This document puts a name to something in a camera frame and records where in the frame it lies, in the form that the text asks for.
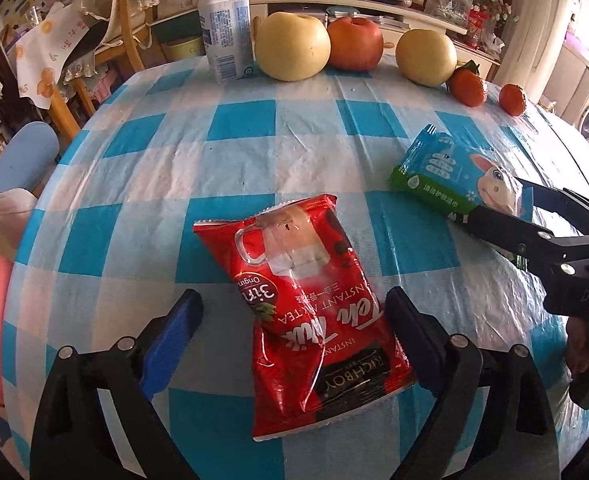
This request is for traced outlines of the red milk tea bag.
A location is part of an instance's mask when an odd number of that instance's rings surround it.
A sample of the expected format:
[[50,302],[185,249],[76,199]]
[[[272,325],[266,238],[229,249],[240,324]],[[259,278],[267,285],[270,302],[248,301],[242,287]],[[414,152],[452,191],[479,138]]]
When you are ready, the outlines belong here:
[[335,206],[320,194],[194,225],[255,317],[256,441],[330,424],[413,382]]

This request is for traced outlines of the yellow pear left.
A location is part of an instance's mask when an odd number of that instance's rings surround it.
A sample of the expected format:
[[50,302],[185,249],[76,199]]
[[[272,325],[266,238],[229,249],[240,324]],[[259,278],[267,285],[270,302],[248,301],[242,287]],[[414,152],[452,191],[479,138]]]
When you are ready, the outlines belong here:
[[256,26],[256,63],[273,79],[293,82],[311,78],[325,68],[330,53],[327,29],[314,16],[276,12]]

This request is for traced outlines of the green waste bin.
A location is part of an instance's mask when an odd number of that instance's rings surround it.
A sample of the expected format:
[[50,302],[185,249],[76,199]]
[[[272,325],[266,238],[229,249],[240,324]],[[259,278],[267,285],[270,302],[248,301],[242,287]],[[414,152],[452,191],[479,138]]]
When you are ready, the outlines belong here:
[[201,36],[180,38],[161,44],[168,62],[177,62],[185,58],[195,58],[206,54]]

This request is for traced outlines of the small tangerine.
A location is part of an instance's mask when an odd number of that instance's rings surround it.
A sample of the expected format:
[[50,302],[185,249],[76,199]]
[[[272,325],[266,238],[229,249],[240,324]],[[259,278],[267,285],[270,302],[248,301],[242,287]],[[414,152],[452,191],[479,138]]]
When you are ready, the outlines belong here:
[[499,92],[499,105],[510,116],[521,116],[527,107],[527,96],[517,84],[504,84]]

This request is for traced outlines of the blue cushioned stool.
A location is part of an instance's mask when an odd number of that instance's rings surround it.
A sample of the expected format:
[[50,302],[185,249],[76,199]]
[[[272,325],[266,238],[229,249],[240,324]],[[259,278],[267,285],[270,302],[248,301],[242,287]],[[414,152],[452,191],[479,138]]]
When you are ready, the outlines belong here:
[[0,153],[0,193],[24,188],[33,191],[56,166],[60,144],[46,122],[23,126]]

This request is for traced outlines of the cow cartoon wipes pack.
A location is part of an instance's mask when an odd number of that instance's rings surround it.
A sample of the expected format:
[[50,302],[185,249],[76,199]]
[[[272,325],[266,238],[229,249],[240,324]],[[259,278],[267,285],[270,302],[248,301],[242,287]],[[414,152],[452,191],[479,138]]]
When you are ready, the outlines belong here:
[[517,177],[432,125],[425,126],[410,144],[392,170],[390,185],[457,222],[479,206],[526,221],[533,216],[533,192]]

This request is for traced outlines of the wooden chair with cover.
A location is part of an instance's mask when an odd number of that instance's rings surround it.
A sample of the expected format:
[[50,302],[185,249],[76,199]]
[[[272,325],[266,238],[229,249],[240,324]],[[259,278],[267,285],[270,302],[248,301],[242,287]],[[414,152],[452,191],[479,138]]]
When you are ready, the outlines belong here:
[[140,52],[151,46],[153,8],[160,0],[73,0],[89,31],[82,40],[84,53],[96,64],[127,59],[134,72],[145,69]]

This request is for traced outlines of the yellow pear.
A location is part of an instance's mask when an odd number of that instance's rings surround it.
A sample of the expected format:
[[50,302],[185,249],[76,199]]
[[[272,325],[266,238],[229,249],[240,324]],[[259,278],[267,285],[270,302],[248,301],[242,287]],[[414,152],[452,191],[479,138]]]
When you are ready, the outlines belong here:
[[325,68],[330,53],[327,29],[314,16],[276,12],[256,26],[256,63],[273,79],[293,82],[311,78]]
[[397,42],[395,58],[401,74],[424,87],[439,87],[457,65],[454,42],[443,32],[430,29],[405,32]]

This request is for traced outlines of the tangerine with leaf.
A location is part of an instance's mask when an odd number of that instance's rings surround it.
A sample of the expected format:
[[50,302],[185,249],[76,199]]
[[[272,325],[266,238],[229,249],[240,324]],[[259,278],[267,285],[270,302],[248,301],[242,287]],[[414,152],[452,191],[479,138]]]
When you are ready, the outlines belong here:
[[486,81],[480,77],[479,65],[472,60],[456,68],[446,87],[454,99],[469,107],[481,106],[487,99]]

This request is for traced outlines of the red apple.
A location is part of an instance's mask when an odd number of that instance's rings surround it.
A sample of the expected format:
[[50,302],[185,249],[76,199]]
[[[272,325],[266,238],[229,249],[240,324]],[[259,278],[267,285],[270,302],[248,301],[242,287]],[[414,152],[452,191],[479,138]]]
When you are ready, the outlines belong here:
[[336,70],[363,73],[374,70],[383,55],[380,27],[369,18],[338,18],[327,32],[331,42],[328,64]]

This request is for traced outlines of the white plastic bottle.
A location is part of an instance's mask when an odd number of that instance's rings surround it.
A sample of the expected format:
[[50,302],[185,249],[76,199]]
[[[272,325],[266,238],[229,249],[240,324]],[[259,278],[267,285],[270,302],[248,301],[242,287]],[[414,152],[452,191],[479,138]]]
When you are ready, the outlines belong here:
[[203,44],[218,82],[253,73],[249,0],[199,0]]

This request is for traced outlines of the dining table orange cloth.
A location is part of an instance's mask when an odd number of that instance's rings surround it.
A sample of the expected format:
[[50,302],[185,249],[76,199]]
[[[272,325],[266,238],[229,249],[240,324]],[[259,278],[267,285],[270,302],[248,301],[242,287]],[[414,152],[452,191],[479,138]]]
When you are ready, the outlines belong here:
[[93,91],[102,75],[95,51],[107,26],[75,6],[58,6],[14,45],[19,96],[47,112],[64,140],[80,131],[67,104],[68,90],[87,114],[94,112]]

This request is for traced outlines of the white cushioned seat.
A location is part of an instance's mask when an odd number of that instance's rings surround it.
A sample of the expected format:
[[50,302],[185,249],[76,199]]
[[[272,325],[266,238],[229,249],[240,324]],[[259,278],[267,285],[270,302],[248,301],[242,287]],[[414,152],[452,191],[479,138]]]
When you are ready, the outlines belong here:
[[36,204],[37,198],[24,188],[0,193],[0,232],[14,249],[19,248]]

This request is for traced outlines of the yellow pear right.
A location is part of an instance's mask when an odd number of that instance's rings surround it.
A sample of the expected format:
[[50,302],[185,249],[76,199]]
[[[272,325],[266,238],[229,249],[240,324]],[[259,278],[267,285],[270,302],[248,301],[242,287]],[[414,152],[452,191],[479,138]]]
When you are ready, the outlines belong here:
[[424,87],[439,87],[457,65],[454,42],[443,32],[430,29],[405,32],[397,42],[395,58],[401,74]]

